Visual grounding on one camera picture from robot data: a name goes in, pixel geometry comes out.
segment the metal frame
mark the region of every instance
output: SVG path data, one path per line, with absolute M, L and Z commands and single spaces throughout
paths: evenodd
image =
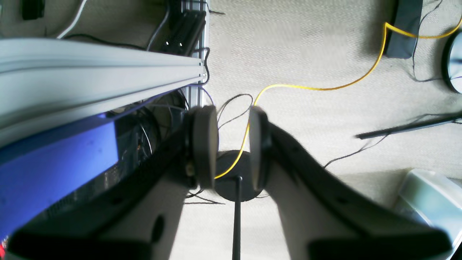
M 52 39 L 0 41 L 0 148 L 202 80 L 197 58 Z
M 209 42 L 209 26 L 210 26 L 210 12 L 207 8 L 207 4 L 210 5 L 210 1 L 208 0 L 200 0 L 201 3 L 198 2 L 198 0 L 185 0 L 182 1 L 182 8 L 181 11 L 184 10 L 198 10 L 198 11 L 206 11 L 207 14 L 205 16 L 205 28 L 204 31 L 202 32 L 202 35 L 199 37 L 199 42 L 197 43 L 196 48 L 203 48 L 203 47 L 208 47 L 208 42 Z M 194 58 L 200 58 L 203 59 L 205 57 L 205 51 L 199 52 L 199 53 L 194 53 L 193 54 Z M 186 87 L 183 89 L 184 95 L 186 99 L 189 102 L 189 105 L 191 107 L 193 106 L 203 106 L 205 102 L 205 96 L 203 94 L 203 90 L 201 90 L 200 87 Z

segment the yellow cable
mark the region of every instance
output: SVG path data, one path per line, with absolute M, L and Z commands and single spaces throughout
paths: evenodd
M 257 105 L 258 100 L 260 99 L 261 95 L 265 91 L 267 91 L 270 88 L 274 88 L 274 87 L 289 87 L 289 88 L 309 89 L 309 90 L 316 90 L 316 91 L 330 91 L 330 90 L 336 90 L 336 89 L 341 89 L 341 88 L 344 88 L 344 87 L 348 87 L 348 86 L 351 86 L 353 84 L 356 84 L 356 83 L 360 82 L 365 77 L 369 76 L 369 74 L 371 74 L 371 72 L 377 67 L 379 61 L 381 60 L 382 55 L 383 55 L 383 51 L 385 50 L 385 43 L 386 43 L 386 40 L 387 40 L 387 29 L 390 29 L 390 30 L 395 31 L 395 32 L 397 32 L 399 34 L 409 36 L 409 37 L 413 37 L 413 38 L 419 37 L 419 38 L 422 38 L 422 39 L 440 39 L 440 38 L 444 38 L 444 37 L 447 37 L 447 36 L 453 34 L 455 31 L 457 31 L 457 29 L 459 29 L 461 24 L 462 24 L 462 17 L 459 20 L 459 23 L 456 25 L 456 27 L 454 27 L 454 29 L 452 29 L 448 33 L 445 33 L 445 34 L 442 34 L 442 35 L 437 35 L 437 36 L 421 36 L 421 35 L 415 35 L 415 34 L 403 31 L 401 29 L 398 29 L 398 28 L 394 27 L 393 25 L 391 25 L 389 23 L 385 23 L 385 24 L 383 24 L 383 37 L 382 37 L 382 46 L 380 48 L 380 52 L 378 54 L 378 57 L 377 57 L 374 65 L 372 65 L 372 67 L 369 69 L 369 71 L 366 74 L 364 74 L 364 76 L 362 76 L 359 79 L 357 79 L 357 80 L 355 80 L 353 82 L 350 82 L 348 84 L 345 84 L 345 85 L 342 85 L 342 86 L 339 86 L 339 87 L 330 87 L 330 88 L 304 87 L 304 86 L 287 85 L 287 84 L 269 85 L 266 88 L 262 89 L 260 91 L 260 93 L 258 93 L 257 98 L 255 99 L 255 102 L 254 102 L 254 106 Z M 221 177 L 225 176 L 226 174 L 228 174 L 236 166 L 239 159 L 241 159 L 242 153 L 244 152 L 245 143 L 247 142 L 247 136 L 249 135 L 249 131 L 250 131 L 250 122 L 247 123 L 247 127 L 245 129 L 245 134 L 244 134 L 244 139 L 242 140 L 241 149 L 239 150 L 239 154 L 237 155 L 235 161 L 233 162 L 233 164 L 231 164 L 231 166 L 226 171 L 224 171 L 220 175 L 215 176 L 215 179 L 221 178 Z

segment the wire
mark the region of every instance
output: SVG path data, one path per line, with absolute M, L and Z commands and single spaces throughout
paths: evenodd
M 366 74 L 364 74 L 363 76 L 361 76 L 359 79 L 353 81 L 353 82 L 350 82 L 348 84 L 345 84 L 345 85 L 342 85 L 342 86 L 338 86 L 338 87 L 330 87 L 330 88 L 318 88 L 318 87 L 305 87 L 305 86 L 298 86 L 298 85 L 288 85 L 288 84 L 273 84 L 273 85 L 269 85 L 267 87 L 265 87 L 264 89 L 262 89 L 260 91 L 260 93 L 258 93 L 256 99 L 255 99 L 255 102 L 254 102 L 254 105 L 257 104 L 258 100 L 260 99 L 261 95 L 267 91 L 268 89 L 271 89 L 271 88 L 275 88 L 275 87 L 287 87 L 287 88 L 298 88 L 298 89 L 308 89 L 308 90 L 315 90 L 315 91 L 331 91 L 331 90 L 337 90 L 337 89 L 342 89 L 342 88 L 345 88 L 345 87 L 349 87 L 353 84 L 356 84 L 358 82 L 360 82 L 361 80 L 363 80 L 365 77 L 367 77 L 378 65 L 379 61 L 381 60 L 382 58 L 382 55 L 383 55 L 383 51 L 385 50 L 385 43 L 386 43 L 386 40 L 387 40 L 387 30 L 391 30 L 391 31 L 394 31 L 394 32 L 397 32 L 399 34 L 402 34 L 402 35 L 405 35 L 405 36 L 409 36 L 409 37 L 418 37 L 418 38 L 422 38 L 422 39 L 440 39 L 440 38 L 444 38 L 446 36 L 449 36 L 451 35 L 452 33 L 454 33 L 455 31 L 457 31 L 457 29 L 460 27 L 460 25 L 462 24 L 462 16 L 459 20 L 459 23 L 456 25 L 456 27 L 454 27 L 450 32 L 448 33 L 445 33 L 445 34 L 442 34 L 442 35 L 438 35 L 438 36 L 421 36 L 421 35 L 415 35 L 415 34 L 412 34 L 412 33 L 408 33 L 406 31 L 403 31 L 401 29 L 398 29 L 396 27 L 394 27 L 393 25 L 389 24 L 389 23 L 384 23 L 383 24 L 383 36 L 382 36 L 382 46 L 380 48 L 380 52 L 377 56 L 377 59 L 376 61 L 374 62 L 374 64 L 372 65 L 372 67 L 369 69 L 369 71 L 366 72 Z M 245 147 L 245 144 L 247 142 L 247 137 L 249 135 L 249 131 L 250 131 L 250 122 L 247 123 L 247 127 L 245 129 L 245 134 L 244 134 L 244 138 L 243 138 L 243 141 L 242 141 L 242 144 L 241 144 L 241 149 L 239 150 L 239 154 L 237 154 L 237 158 L 235 159 L 235 161 L 233 162 L 233 164 L 231 164 L 231 166 L 226 170 L 224 171 L 223 173 L 215 176 L 215 179 L 218 179 L 218 178 L 221 178 L 223 176 L 225 176 L 226 174 L 228 174 L 237 164 L 237 162 L 239 161 L 239 159 L 241 159 L 241 156 L 242 156 L 242 153 L 244 152 L 244 147 Z
M 439 8 L 439 6 L 441 5 L 441 3 L 443 2 L 443 0 L 440 0 L 440 2 L 435 6 L 435 8 L 433 8 L 433 10 L 429 11 L 423 18 L 422 20 L 420 21 L 419 23 L 419 27 L 417 29 L 417 31 L 420 31 L 420 27 L 422 26 L 422 23 L 424 22 L 425 18 L 427 18 L 427 16 L 429 14 L 431 14 L 432 12 L 434 12 L 435 10 L 437 10 Z M 429 82 L 429 81 L 434 81 L 434 80 L 439 80 L 439 78 L 430 78 L 430 79 L 427 79 L 427 80 L 418 80 L 417 77 L 415 76 L 415 52 L 417 50 L 417 43 L 419 42 L 419 38 L 416 38 L 415 39 L 415 46 L 414 46 L 414 50 L 412 51 L 412 72 L 413 72 L 413 80 L 415 82 Z
M 157 142 L 156 142 L 156 148 L 160 145 L 161 141 L 162 141 L 162 134 L 161 134 L 161 131 L 160 131 L 160 124 L 159 122 L 157 121 L 157 118 L 156 116 L 154 115 L 154 112 L 151 111 L 149 108 L 147 108 L 146 106 L 142 107 L 140 110 L 141 114 L 144 114 L 146 116 L 149 117 L 149 120 L 152 122 L 152 124 L 154 125 L 154 134 L 156 135 L 156 139 L 157 139 Z
M 242 96 L 249 96 L 251 99 L 252 99 L 252 102 L 251 102 L 251 105 L 254 103 L 254 97 L 252 97 L 252 95 L 250 94 L 237 94 L 236 96 L 228 99 L 219 109 L 218 109 L 218 119 L 217 121 L 220 121 L 220 118 L 221 118 L 221 115 L 223 113 L 223 111 L 225 110 L 225 107 L 233 100 L 239 98 L 239 97 L 242 97 Z
M 406 127 L 406 126 L 408 126 L 408 125 L 412 125 L 412 124 L 414 124 L 414 123 L 416 123 L 416 122 L 422 120 L 423 118 L 425 118 L 425 117 L 427 117 L 427 116 L 448 116 L 448 115 L 454 115 L 454 113 L 444 113 L 444 114 L 423 114 L 423 115 L 417 116 L 416 119 L 413 120 L 412 122 L 403 125 L 402 128 L 404 128 L 404 127 Z M 390 135 L 390 133 L 388 133 L 387 135 L 385 135 L 382 139 L 380 139 L 380 141 L 378 141 L 378 142 L 375 143 L 374 145 L 371 145 L 371 146 L 369 146 L 369 147 L 366 147 L 366 146 L 368 146 L 368 145 L 372 142 L 372 140 L 369 140 L 369 141 L 368 141 L 361 149 L 359 149 L 358 151 L 356 151 L 356 152 L 354 152 L 354 153 L 351 153 L 351 154 L 349 154 L 349 155 L 345 155 L 345 156 L 342 156 L 342 157 L 339 157 L 339 158 L 335 158 L 335 159 L 333 159 L 333 160 L 330 160 L 328 163 L 326 163 L 326 165 L 324 165 L 323 168 L 325 169 L 329 164 L 333 163 L 334 161 L 338 161 L 338 160 L 341 160 L 341 159 L 345 159 L 345 158 L 350 157 L 350 156 L 352 156 L 352 155 L 358 154 L 358 153 L 360 153 L 360 152 L 362 152 L 362 151 L 364 151 L 364 150 L 367 150 L 367 149 L 369 149 L 369 148 L 372 148 L 372 147 L 378 145 L 381 141 L 383 141 L 383 140 L 384 140 L 386 137 L 388 137 L 389 135 Z
M 72 23 L 64 31 L 62 31 L 62 33 L 60 33 L 58 37 L 56 37 L 56 39 L 63 38 L 66 34 L 68 34 L 74 28 L 74 26 L 77 24 L 77 22 L 80 19 L 80 15 L 82 14 L 82 11 L 84 10 L 86 3 L 87 3 L 87 0 L 82 0 L 82 2 L 80 3 L 80 7 L 77 10 L 77 14 L 74 17 L 74 21 L 72 21 Z
M 161 98 L 159 98 L 159 101 L 161 101 L 166 96 L 171 97 L 172 103 L 173 104 L 175 103 L 175 100 L 173 99 L 173 97 L 171 95 L 164 95 Z M 170 126 L 164 126 L 165 128 L 167 128 L 167 131 L 165 131 L 165 138 L 169 135 L 169 131 L 172 128 L 172 125 L 173 125 L 173 112 L 172 112 L 171 107 L 169 107 L 168 109 L 169 109 L 169 114 L 170 114 Z
M 221 205 L 225 205 L 224 203 L 220 203 L 220 202 L 216 202 L 216 201 L 213 201 L 211 199 L 207 199 L 207 198 L 203 198 L 201 196 L 198 196 L 198 194 L 201 194 L 204 190 L 203 189 L 200 189 L 198 192 L 196 193 L 189 193 L 190 195 L 186 196 L 186 198 L 192 198 L 192 197 L 197 197 L 199 199 L 202 199 L 202 200 L 205 200 L 205 201 L 208 201 L 210 203 L 204 203 L 204 202 L 186 202 L 185 204 L 221 204 Z
M 196 193 L 189 192 L 189 195 L 187 195 L 186 198 L 192 198 L 192 197 L 196 196 L 197 194 L 201 194 L 202 192 L 204 192 L 204 189 L 200 189 Z
M 121 112 L 121 113 L 115 113 L 115 115 L 112 117 L 113 120 L 117 120 L 117 119 L 120 119 L 126 115 L 129 115 L 135 111 L 137 111 L 138 109 L 141 109 L 143 108 L 144 106 L 146 106 L 147 104 L 153 102 L 156 98 L 158 98 L 157 96 L 154 96 L 154 97 L 150 97 L 148 99 L 146 99 L 145 101 L 141 102 L 141 103 L 133 103 L 131 105 L 133 105 L 132 108 L 130 109 L 127 109 L 125 110 L 124 112 Z M 173 109 L 178 109 L 178 110 L 181 110 L 181 111 L 185 111 L 183 108 L 181 107 L 177 107 L 177 106 L 173 106 L 173 105 L 161 105 L 161 104 L 151 104 L 151 106 L 158 106 L 158 107 L 170 107 L 170 108 L 173 108 Z
M 141 127 L 141 129 L 143 130 L 143 133 L 144 133 L 145 136 L 146 136 L 147 144 L 149 144 L 149 152 L 151 152 L 151 155 L 152 155 L 151 141 L 149 140 L 149 137 L 147 136 L 147 133 L 146 133 L 146 131 L 144 130 L 144 127 L 143 127 L 142 124 L 140 124 L 140 127 Z
M 184 95 L 183 90 L 178 89 L 178 93 L 180 94 L 181 98 L 183 99 L 183 101 L 185 103 L 185 107 L 187 107 L 188 110 L 189 110 L 189 103 L 188 103 L 188 100 L 186 99 L 186 96 Z
M 226 122 L 224 122 L 221 126 L 218 127 L 218 130 L 220 130 L 220 128 L 222 128 L 225 124 L 228 124 L 228 123 L 231 123 L 233 120 L 236 120 L 238 119 L 239 117 L 245 115 L 245 113 L 247 113 L 251 108 L 252 108 L 252 104 L 254 103 L 254 97 L 252 97 L 252 95 L 250 94 L 239 94 L 239 95 L 236 95 L 234 96 L 233 98 L 231 98 L 231 100 L 235 99 L 235 98 L 238 98 L 238 97 L 242 97 L 242 96 L 249 96 L 251 98 L 251 101 L 250 101 L 250 105 L 247 107 L 247 109 L 240 115 L 238 115 L 237 117 L 234 117 L 233 119 L 230 119 Z M 220 116 L 217 120 L 217 122 L 220 120 L 221 118 L 221 115 L 223 114 L 223 111 L 225 110 L 225 107 L 229 104 L 229 102 L 225 103 L 223 106 L 222 106 L 222 110 L 221 110 L 221 113 L 220 113 Z
M 367 142 L 363 147 L 361 147 L 361 149 L 359 149 L 358 151 L 356 151 L 356 152 L 354 152 L 354 153 L 351 153 L 351 154 L 349 154 L 349 155 L 345 155 L 345 156 L 342 156 L 342 157 L 339 157 L 339 158 L 335 158 L 335 159 L 333 159 L 333 160 L 330 160 L 328 163 L 326 163 L 326 165 L 324 165 L 323 168 L 325 169 L 329 164 L 333 163 L 334 161 L 338 161 L 338 160 L 341 160 L 341 159 L 345 159 L 345 158 L 350 157 L 350 156 L 352 156 L 352 155 L 359 154 L 360 152 L 362 152 L 362 151 L 364 151 L 364 150 L 370 149 L 370 148 L 372 148 L 372 147 L 378 145 L 381 141 L 383 141 L 383 140 L 384 140 L 385 138 L 387 138 L 388 136 L 389 136 L 389 135 L 386 135 L 386 136 L 382 137 L 382 139 L 380 139 L 377 143 L 375 143 L 375 144 L 373 144 L 373 145 L 371 145 L 371 146 L 368 146 L 368 145 L 371 143 L 371 141 L 369 141 L 369 142 Z
M 210 48 L 209 47 L 199 48 L 197 50 L 194 50 L 193 52 L 199 52 L 199 51 L 204 51 L 204 50 L 207 51 L 207 54 L 205 54 L 205 58 L 204 58 L 204 67 L 205 67 L 205 71 L 207 71 L 207 79 L 203 83 L 189 84 L 189 86 L 195 86 L 195 87 L 203 86 L 207 84 L 208 81 L 210 80 L 210 72 L 208 71 L 208 66 L 207 66 L 207 60 L 208 60 L 208 55 L 210 54 Z
M 152 47 L 152 44 L 154 43 L 154 40 L 156 39 L 157 34 L 160 32 L 160 29 L 164 26 L 164 24 L 167 22 L 167 19 L 170 16 L 170 2 L 169 0 L 165 0 L 165 15 L 164 18 L 162 19 L 162 22 L 160 22 L 159 26 L 157 26 L 156 30 L 152 33 L 151 39 L 149 40 L 149 43 L 147 44 L 146 50 L 149 51 Z
M 198 88 L 202 89 L 202 90 L 205 92 L 205 94 L 207 94 L 208 98 L 209 98 L 210 101 L 212 102 L 212 105 L 215 105 L 215 103 L 213 102 L 213 99 L 212 99 L 212 96 L 210 95 L 210 93 L 209 93 L 207 90 L 205 90 L 205 88 L 204 88 L 203 86 L 199 86 Z
M 129 43 L 113 43 L 113 42 L 108 42 L 108 41 L 105 41 L 105 40 L 102 40 L 100 38 L 96 38 L 92 35 L 88 35 L 88 34 L 84 34 L 84 33 L 79 33 L 79 34 L 71 34 L 71 35 L 68 35 L 68 36 L 65 36 L 63 37 L 63 39 L 71 39 L 71 38 L 74 38 L 74 37 L 85 37 L 85 38 L 89 38 L 95 42 L 99 42 L 99 43 L 102 43 L 102 44 L 106 44 L 106 45 L 112 45 L 112 46 L 121 46 L 121 47 L 130 47 L 130 48 L 134 48 L 134 49 L 138 49 L 138 50 L 144 50 L 145 48 L 141 47 L 141 46 L 138 46 L 138 45 L 134 45 L 134 44 L 129 44 Z

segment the round object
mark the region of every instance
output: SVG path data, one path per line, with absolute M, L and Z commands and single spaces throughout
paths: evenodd
M 198 108 L 192 120 L 191 144 L 195 174 L 201 188 L 213 188 L 218 152 L 217 111 L 210 105 Z
M 227 151 L 221 154 L 217 159 L 217 175 L 224 172 L 233 164 L 238 150 Z M 255 191 L 252 186 L 252 174 L 250 172 L 250 153 L 243 152 L 241 159 L 237 162 L 235 167 L 228 172 L 225 176 L 215 180 L 215 190 L 223 198 L 236 201 L 236 179 L 242 177 L 241 185 L 241 202 L 249 201 L 258 194 L 261 190 Z
M 442 75 L 446 84 L 454 91 L 462 93 L 462 33 L 450 36 L 443 51 Z

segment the black cable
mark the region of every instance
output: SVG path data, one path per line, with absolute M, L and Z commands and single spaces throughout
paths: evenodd
M 173 96 L 172 95 L 169 95 L 172 99 L 172 103 L 174 104 L 175 103 L 175 100 L 173 99 Z M 169 113 L 170 113 L 170 127 L 167 128 L 167 131 L 165 131 L 165 137 L 169 136 L 169 133 L 172 131 L 173 129 L 173 113 L 172 113 L 172 110 L 169 108 Z
M 231 123 L 233 120 L 236 120 L 236 119 L 238 119 L 239 117 L 245 115 L 245 113 L 247 113 L 247 112 L 252 108 L 253 103 L 254 103 L 254 97 L 252 97 L 252 95 L 250 95 L 250 94 L 239 94 L 239 95 L 237 95 L 237 96 L 235 96 L 235 97 L 241 97 L 241 96 L 250 96 L 250 98 L 251 98 L 250 105 L 247 107 L 247 109 L 246 109 L 242 114 L 238 115 L 237 117 L 234 117 L 233 119 L 230 119 L 230 120 L 224 122 L 221 126 L 218 127 L 218 130 L 220 130 L 220 128 L 222 128 L 225 124 Z M 223 111 L 225 110 L 225 107 L 226 107 L 228 104 L 229 104 L 229 102 L 226 103 L 226 104 L 223 106 L 223 109 L 221 110 L 221 113 L 220 113 L 220 117 L 221 117 Z
M 201 197 L 201 196 L 195 195 L 195 197 L 200 198 L 200 199 L 205 200 L 205 201 L 208 201 L 208 202 L 212 202 L 213 204 L 221 204 L 221 205 L 224 205 L 224 203 L 216 202 L 216 201 L 213 201 L 213 200 L 211 200 L 211 199 L 203 198 L 203 197 Z
M 160 32 L 160 29 L 164 26 L 164 24 L 167 22 L 167 19 L 170 16 L 170 1 L 165 0 L 165 15 L 164 18 L 162 19 L 162 22 L 160 22 L 159 26 L 157 26 L 156 30 L 152 33 L 151 39 L 149 40 L 149 43 L 147 44 L 146 50 L 149 51 L 152 47 L 152 44 L 154 43 L 154 40 L 156 39 L 157 34 Z
M 184 103 L 186 104 L 186 106 L 188 107 L 188 110 L 189 110 L 189 103 L 188 103 L 188 100 L 186 99 L 186 96 L 184 95 L 183 91 L 181 89 L 178 89 L 178 93 L 182 97 Z
M 189 84 L 189 86 L 195 86 L 195 87 L 203 86 L 203 85 L 207 84 L 208 81 L 210 80 L 210 72 L 208 71 L 208 66 L 207 66 L 207 60 L 208 60 L 208 55 L 210 54 L 210 48 L 209 47 L 199 48 L 199 49 L 194 50 L 193 52 L 199 52 L 199 51 L 203 51 L 203 50 L 207 51 L 207 54 L 205 54 L 205 58 L 204 58 L 204 67 L 205 67 L 205 71 L 207 71 L 207 79 L 203 83 Z
M 447 116 L 447 115 L 454 115 L 454 113 L 443 113 L 443 114 L 423 114 L 423 115 L 420 115 L 420 116 L 417 116 L 416 119 L 412 122 L 410 122 L 409 124 L 405 124 L 403 125 L 402 127 L 406 127 L 408 125 L 411 125 L 411 124 L 414 124 L 420 120 L 422 120 L 423 118 L 427 117 L 427 116 Z M 341 160 L 341 159 L 344 159 L 344 158 L 347 158 L 347 157 L 350 157 L 352 155 L 355 155 L 355 154 L 358 154 L 364 150 L 367 150 L 367 149 L 370 149 L 376 145 L 378 145 L 381 141 L 383 141 L 385 138 L 387 138 L 390 134 L 387 134 L 385 135 L 384 137 L 382 137 L 382 139 L 380 139 L 380 141 L 378 141 L 377 143 L 369 146 L 369 147 L 366 147 L 367 145 L 369 145 L 371 143 L 371 141 L 368 141 L 363 147 L 361 147 L 361 149 L 359 149 L 358 151 L 354 152 L 354 153 L 351 153 L 349 155 L 345 155 L 345 156 L 342 156 L 342 157 L 339 157 L 339 158 L 335 158 L 333 160 L 330 160 L 328 163 L 326 163 L 326 165 L 324 165 L 324 169 L 331 163 L 333 163 L 334 161 L 338 161 L 338 160 Z
M 432 12 L 434 12 L 435 10 L 437 10 L 439 8 L 439 6 L 441 5 L 441 3 L 443 2 L 443 0 L 440 0 L 440 2 L 435 6 L 435 8 L 431 11 L 429 11 L 423 18 L 422 20 L 420 21 L 419 23 L 419 28 L 417 30 L 417 32 L 420 32 L 420 27 L 422 26 L 422 23 L 424 22 L 425 18 L 431 14 Z M 415 76 L 415 52 L 417 50 L 417 42 L 419 41 L 419 37 L 416 37 L 415 39 L 415 46 L 414 46 L 414 51 L 412 52 L 412 72 L 413 72 L 413 80 L 415 82 L 429 82 L 429 81 L 434 81 L 434 80 L 442 80 L 442 78 L 430 78 L 430 79 L 427 79 L 427 80 L 418 80 L 417 77 Z
M 225 107 L 233 100 L 239 98 L 239 97 L 242 97 L 242 96 L 249 96 L 251 99 L 252 99 L 252 102 L 251 102 L 251 105 L 254 103 L 254 97 L 252 97 L 252 95 L 250 94 L 238 94 L 230 99 L 228 99 L 219 109 L 218 109 L 218 119 L 217 119 L 217 122 L 220 121 L 220 118 L 221 118 L 221 114 L 223 113 L 223 111 L 225 110 Z
M 197 194 L 201 194 L 204 190 L 203 189 L 200 189 L 198 192 L 196 193 L 192 193 L 192 192 L 189 192 L 189 195 L 186 196 L 186 198 L 192 198 L 194 196 L 197 196 Z
M 224 203 L 220 203 L 220 202 L 185 202 L 185 204 L 221 204 L 221 205 L 225 205 Z
M 64 37 L 64 39 L 70 39 L 70 38 L 74 38 L 74 37 L 89 38 L 89 39 L 91 39 L 91 40 L 93 40 L 95 42 L 99 42 L 99 43 L 106 44 L 106 45 L 120 46 L 120 47 L 130 47 L 130 48 L 134 48 L 134 49 L 138 49 L 138 50 L 144 50 L 145 49 L 145 48 L 143 48 L 141 46 L 134 45 L 134 44 L 129 44 L 129 43 L 108 42 L 108 41 L 105 41 L 105 40 L 102 40 L 100 38 L 96 38 L 96 37 L 94 37 L 92 35 L 88 35 L 88 34 L 84 34 L 84 33 L 67 35 L 67 36 Z
M 354 152 L 354 153 L 351 153 L 349 155 L 345 155 L 345 156 L 342 156 L 342 157 L 339 157 L 339 158 L 335 158 L 333 160 L 330 160 L 328 163 L 326 163 L 326 165 L 324 165 L 324 169 L 331 163 L 333 163 L 334 161 L 338 161 L 338 160 L 341 160 L 341 159 L 345 159 L 347 157 L 350 157 L 352 155 L 355 155 L 355 154 L 359 154 L 360 152 L 364 151 L 364 150 L 367 150 L 367 149 L 370 149 L 376 145 L 378 145 L 381 141 L 383 141 L 385 138 L 387 138 L 388 135 L 384 136 L 382 139 L 380 139 L 380 141 L 378 141 L 377 143 L 375 143 L 374 145 L 371 145 L 369 147 L 366 147 L 367 145 L 369 145 L 370 142 L 367 142 L 363 147 L 361 147 L 361 149 L 359 149 L 358 151 Z

